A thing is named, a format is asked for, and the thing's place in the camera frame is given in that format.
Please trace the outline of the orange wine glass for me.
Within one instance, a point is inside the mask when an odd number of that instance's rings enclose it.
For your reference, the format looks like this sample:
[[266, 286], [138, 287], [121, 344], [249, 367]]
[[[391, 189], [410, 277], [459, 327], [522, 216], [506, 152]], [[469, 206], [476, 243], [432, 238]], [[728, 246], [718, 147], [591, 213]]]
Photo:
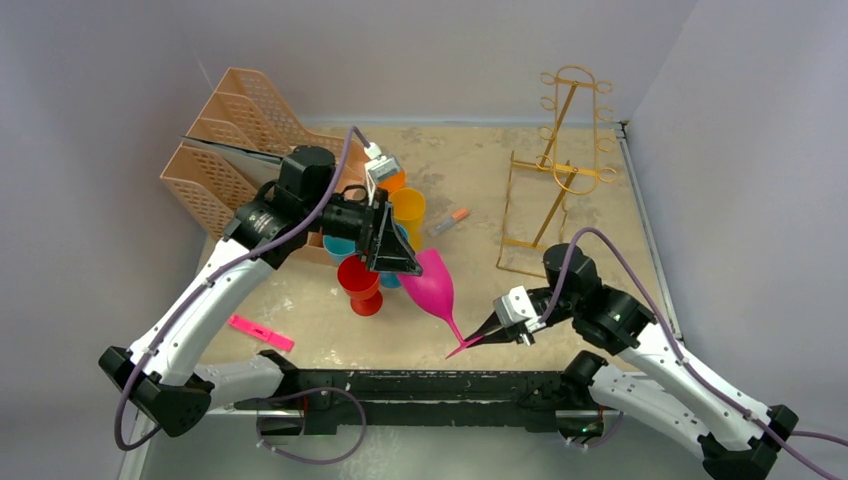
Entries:
[[380, 182], [378, 184], [378, 187], [386, 190], [389, 194], [391, 194], [406, 186], [406, 178], [406, 172], [404, 170], [401, 170], [400, 172]]

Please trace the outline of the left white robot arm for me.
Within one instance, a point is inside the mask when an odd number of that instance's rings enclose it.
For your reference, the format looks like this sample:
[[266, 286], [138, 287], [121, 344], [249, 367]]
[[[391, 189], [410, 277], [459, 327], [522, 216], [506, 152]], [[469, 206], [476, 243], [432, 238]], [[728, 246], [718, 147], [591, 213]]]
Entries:
[[369, 272], [422, 274], [393, 220], [387, 192], [377, 190], [371, 202], [348, 199], [335, 190], [341, 172], [323, 147], [297, 146], [282, 157], [278, 178], [237, 210], [206, 266], [168, 312], [130, 346], [101, 355], [100, 368], [122, 393], [121, 408], [132, 403], [156, 431], [178, 437], [225, 404], [263, 399], [275, 409], [292, 405], [298, 382], [278, 354], [212, 368], [199, 360], [250, 293], [312, 232], [354, 241]]

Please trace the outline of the blue wine glass front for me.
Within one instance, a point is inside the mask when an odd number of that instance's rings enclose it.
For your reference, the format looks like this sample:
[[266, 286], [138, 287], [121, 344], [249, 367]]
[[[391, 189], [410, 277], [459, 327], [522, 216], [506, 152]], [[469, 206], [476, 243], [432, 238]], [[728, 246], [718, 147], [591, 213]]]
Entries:
[[335, 264], [340, 264], [356, 254], [356, 244], [352, 240], [324, 235], [322, 241], [325, 251]]

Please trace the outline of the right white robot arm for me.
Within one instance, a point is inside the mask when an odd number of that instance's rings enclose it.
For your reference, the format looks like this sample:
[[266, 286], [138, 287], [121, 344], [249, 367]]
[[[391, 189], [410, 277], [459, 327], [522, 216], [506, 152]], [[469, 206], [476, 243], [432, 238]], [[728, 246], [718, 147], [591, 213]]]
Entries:
[[561, 381], [576, 407], [592, 400], [666, 435], [700, 460], [713, 479], [764, 479], [798, 423], [784, 405], [744, 394], [666, 334], [654, 313], [632, 295], [606, 285], [595, 262], [566, 243], [543, 255], [547, 286], [512, 288], [472, 334], [471, 346], [532, 345], [535, 333], [570, 321], [586, 342], [633, 366], [625, 372], [580, 352]]

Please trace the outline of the yellow wine glass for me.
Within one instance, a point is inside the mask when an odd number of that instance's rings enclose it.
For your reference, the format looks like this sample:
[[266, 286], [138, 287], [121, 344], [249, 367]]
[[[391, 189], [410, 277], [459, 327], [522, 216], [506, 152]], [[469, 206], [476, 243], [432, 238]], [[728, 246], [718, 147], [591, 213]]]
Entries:
[[389, 200], [393, 205], [396, 223], [407, 232], [413, 250], [420, 251], [423, 243], [421, 227], [426, 213], [424, 195], [416, 189], [404, 187], [391, 193]]

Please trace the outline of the blue wine glass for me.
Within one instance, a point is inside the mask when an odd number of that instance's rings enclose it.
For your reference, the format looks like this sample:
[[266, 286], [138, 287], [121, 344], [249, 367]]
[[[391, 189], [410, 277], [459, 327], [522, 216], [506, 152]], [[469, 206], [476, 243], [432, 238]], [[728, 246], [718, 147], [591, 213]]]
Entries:
[[356, 254], [356, 244], [352, 240], [324, 235], [322, 241], [325, 251], [335, 264], [340, 264]]
[[[408, 232], [402, 225], [397, 225], [397, 229], [404, 239], [408, 239]], [[381, 273], [379, 280], [382, 288], [397, 289], [401, 287], [397, 275], [393, 273]]]

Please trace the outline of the magenta wine glass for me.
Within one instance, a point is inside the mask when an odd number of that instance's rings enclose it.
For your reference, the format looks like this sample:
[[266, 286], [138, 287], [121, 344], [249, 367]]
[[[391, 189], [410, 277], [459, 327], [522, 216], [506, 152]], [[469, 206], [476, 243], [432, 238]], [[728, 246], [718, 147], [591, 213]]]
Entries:
[[426, 313], [446, 323], [458, 342], [446, 359], [471, 347], [481, 336], [465, 340], [455, 319], [455, 289], [452, 275], [440, 252], [435, 248], [422, 250], [416, 254], [421, 274], [398, 274], [400, 284], [415, 305]]

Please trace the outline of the red wine glass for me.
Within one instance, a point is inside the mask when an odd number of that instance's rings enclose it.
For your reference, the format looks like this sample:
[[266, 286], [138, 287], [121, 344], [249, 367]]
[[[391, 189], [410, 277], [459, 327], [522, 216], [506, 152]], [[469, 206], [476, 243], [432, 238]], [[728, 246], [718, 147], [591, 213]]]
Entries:
[[368, 270], [362, 260], [356, 256], [347, 257], [338, 266], [336, 278], [349, 297], [349, 305], [354, 313], [372, 316], [380, 311], [383, 296], [379, 274]]

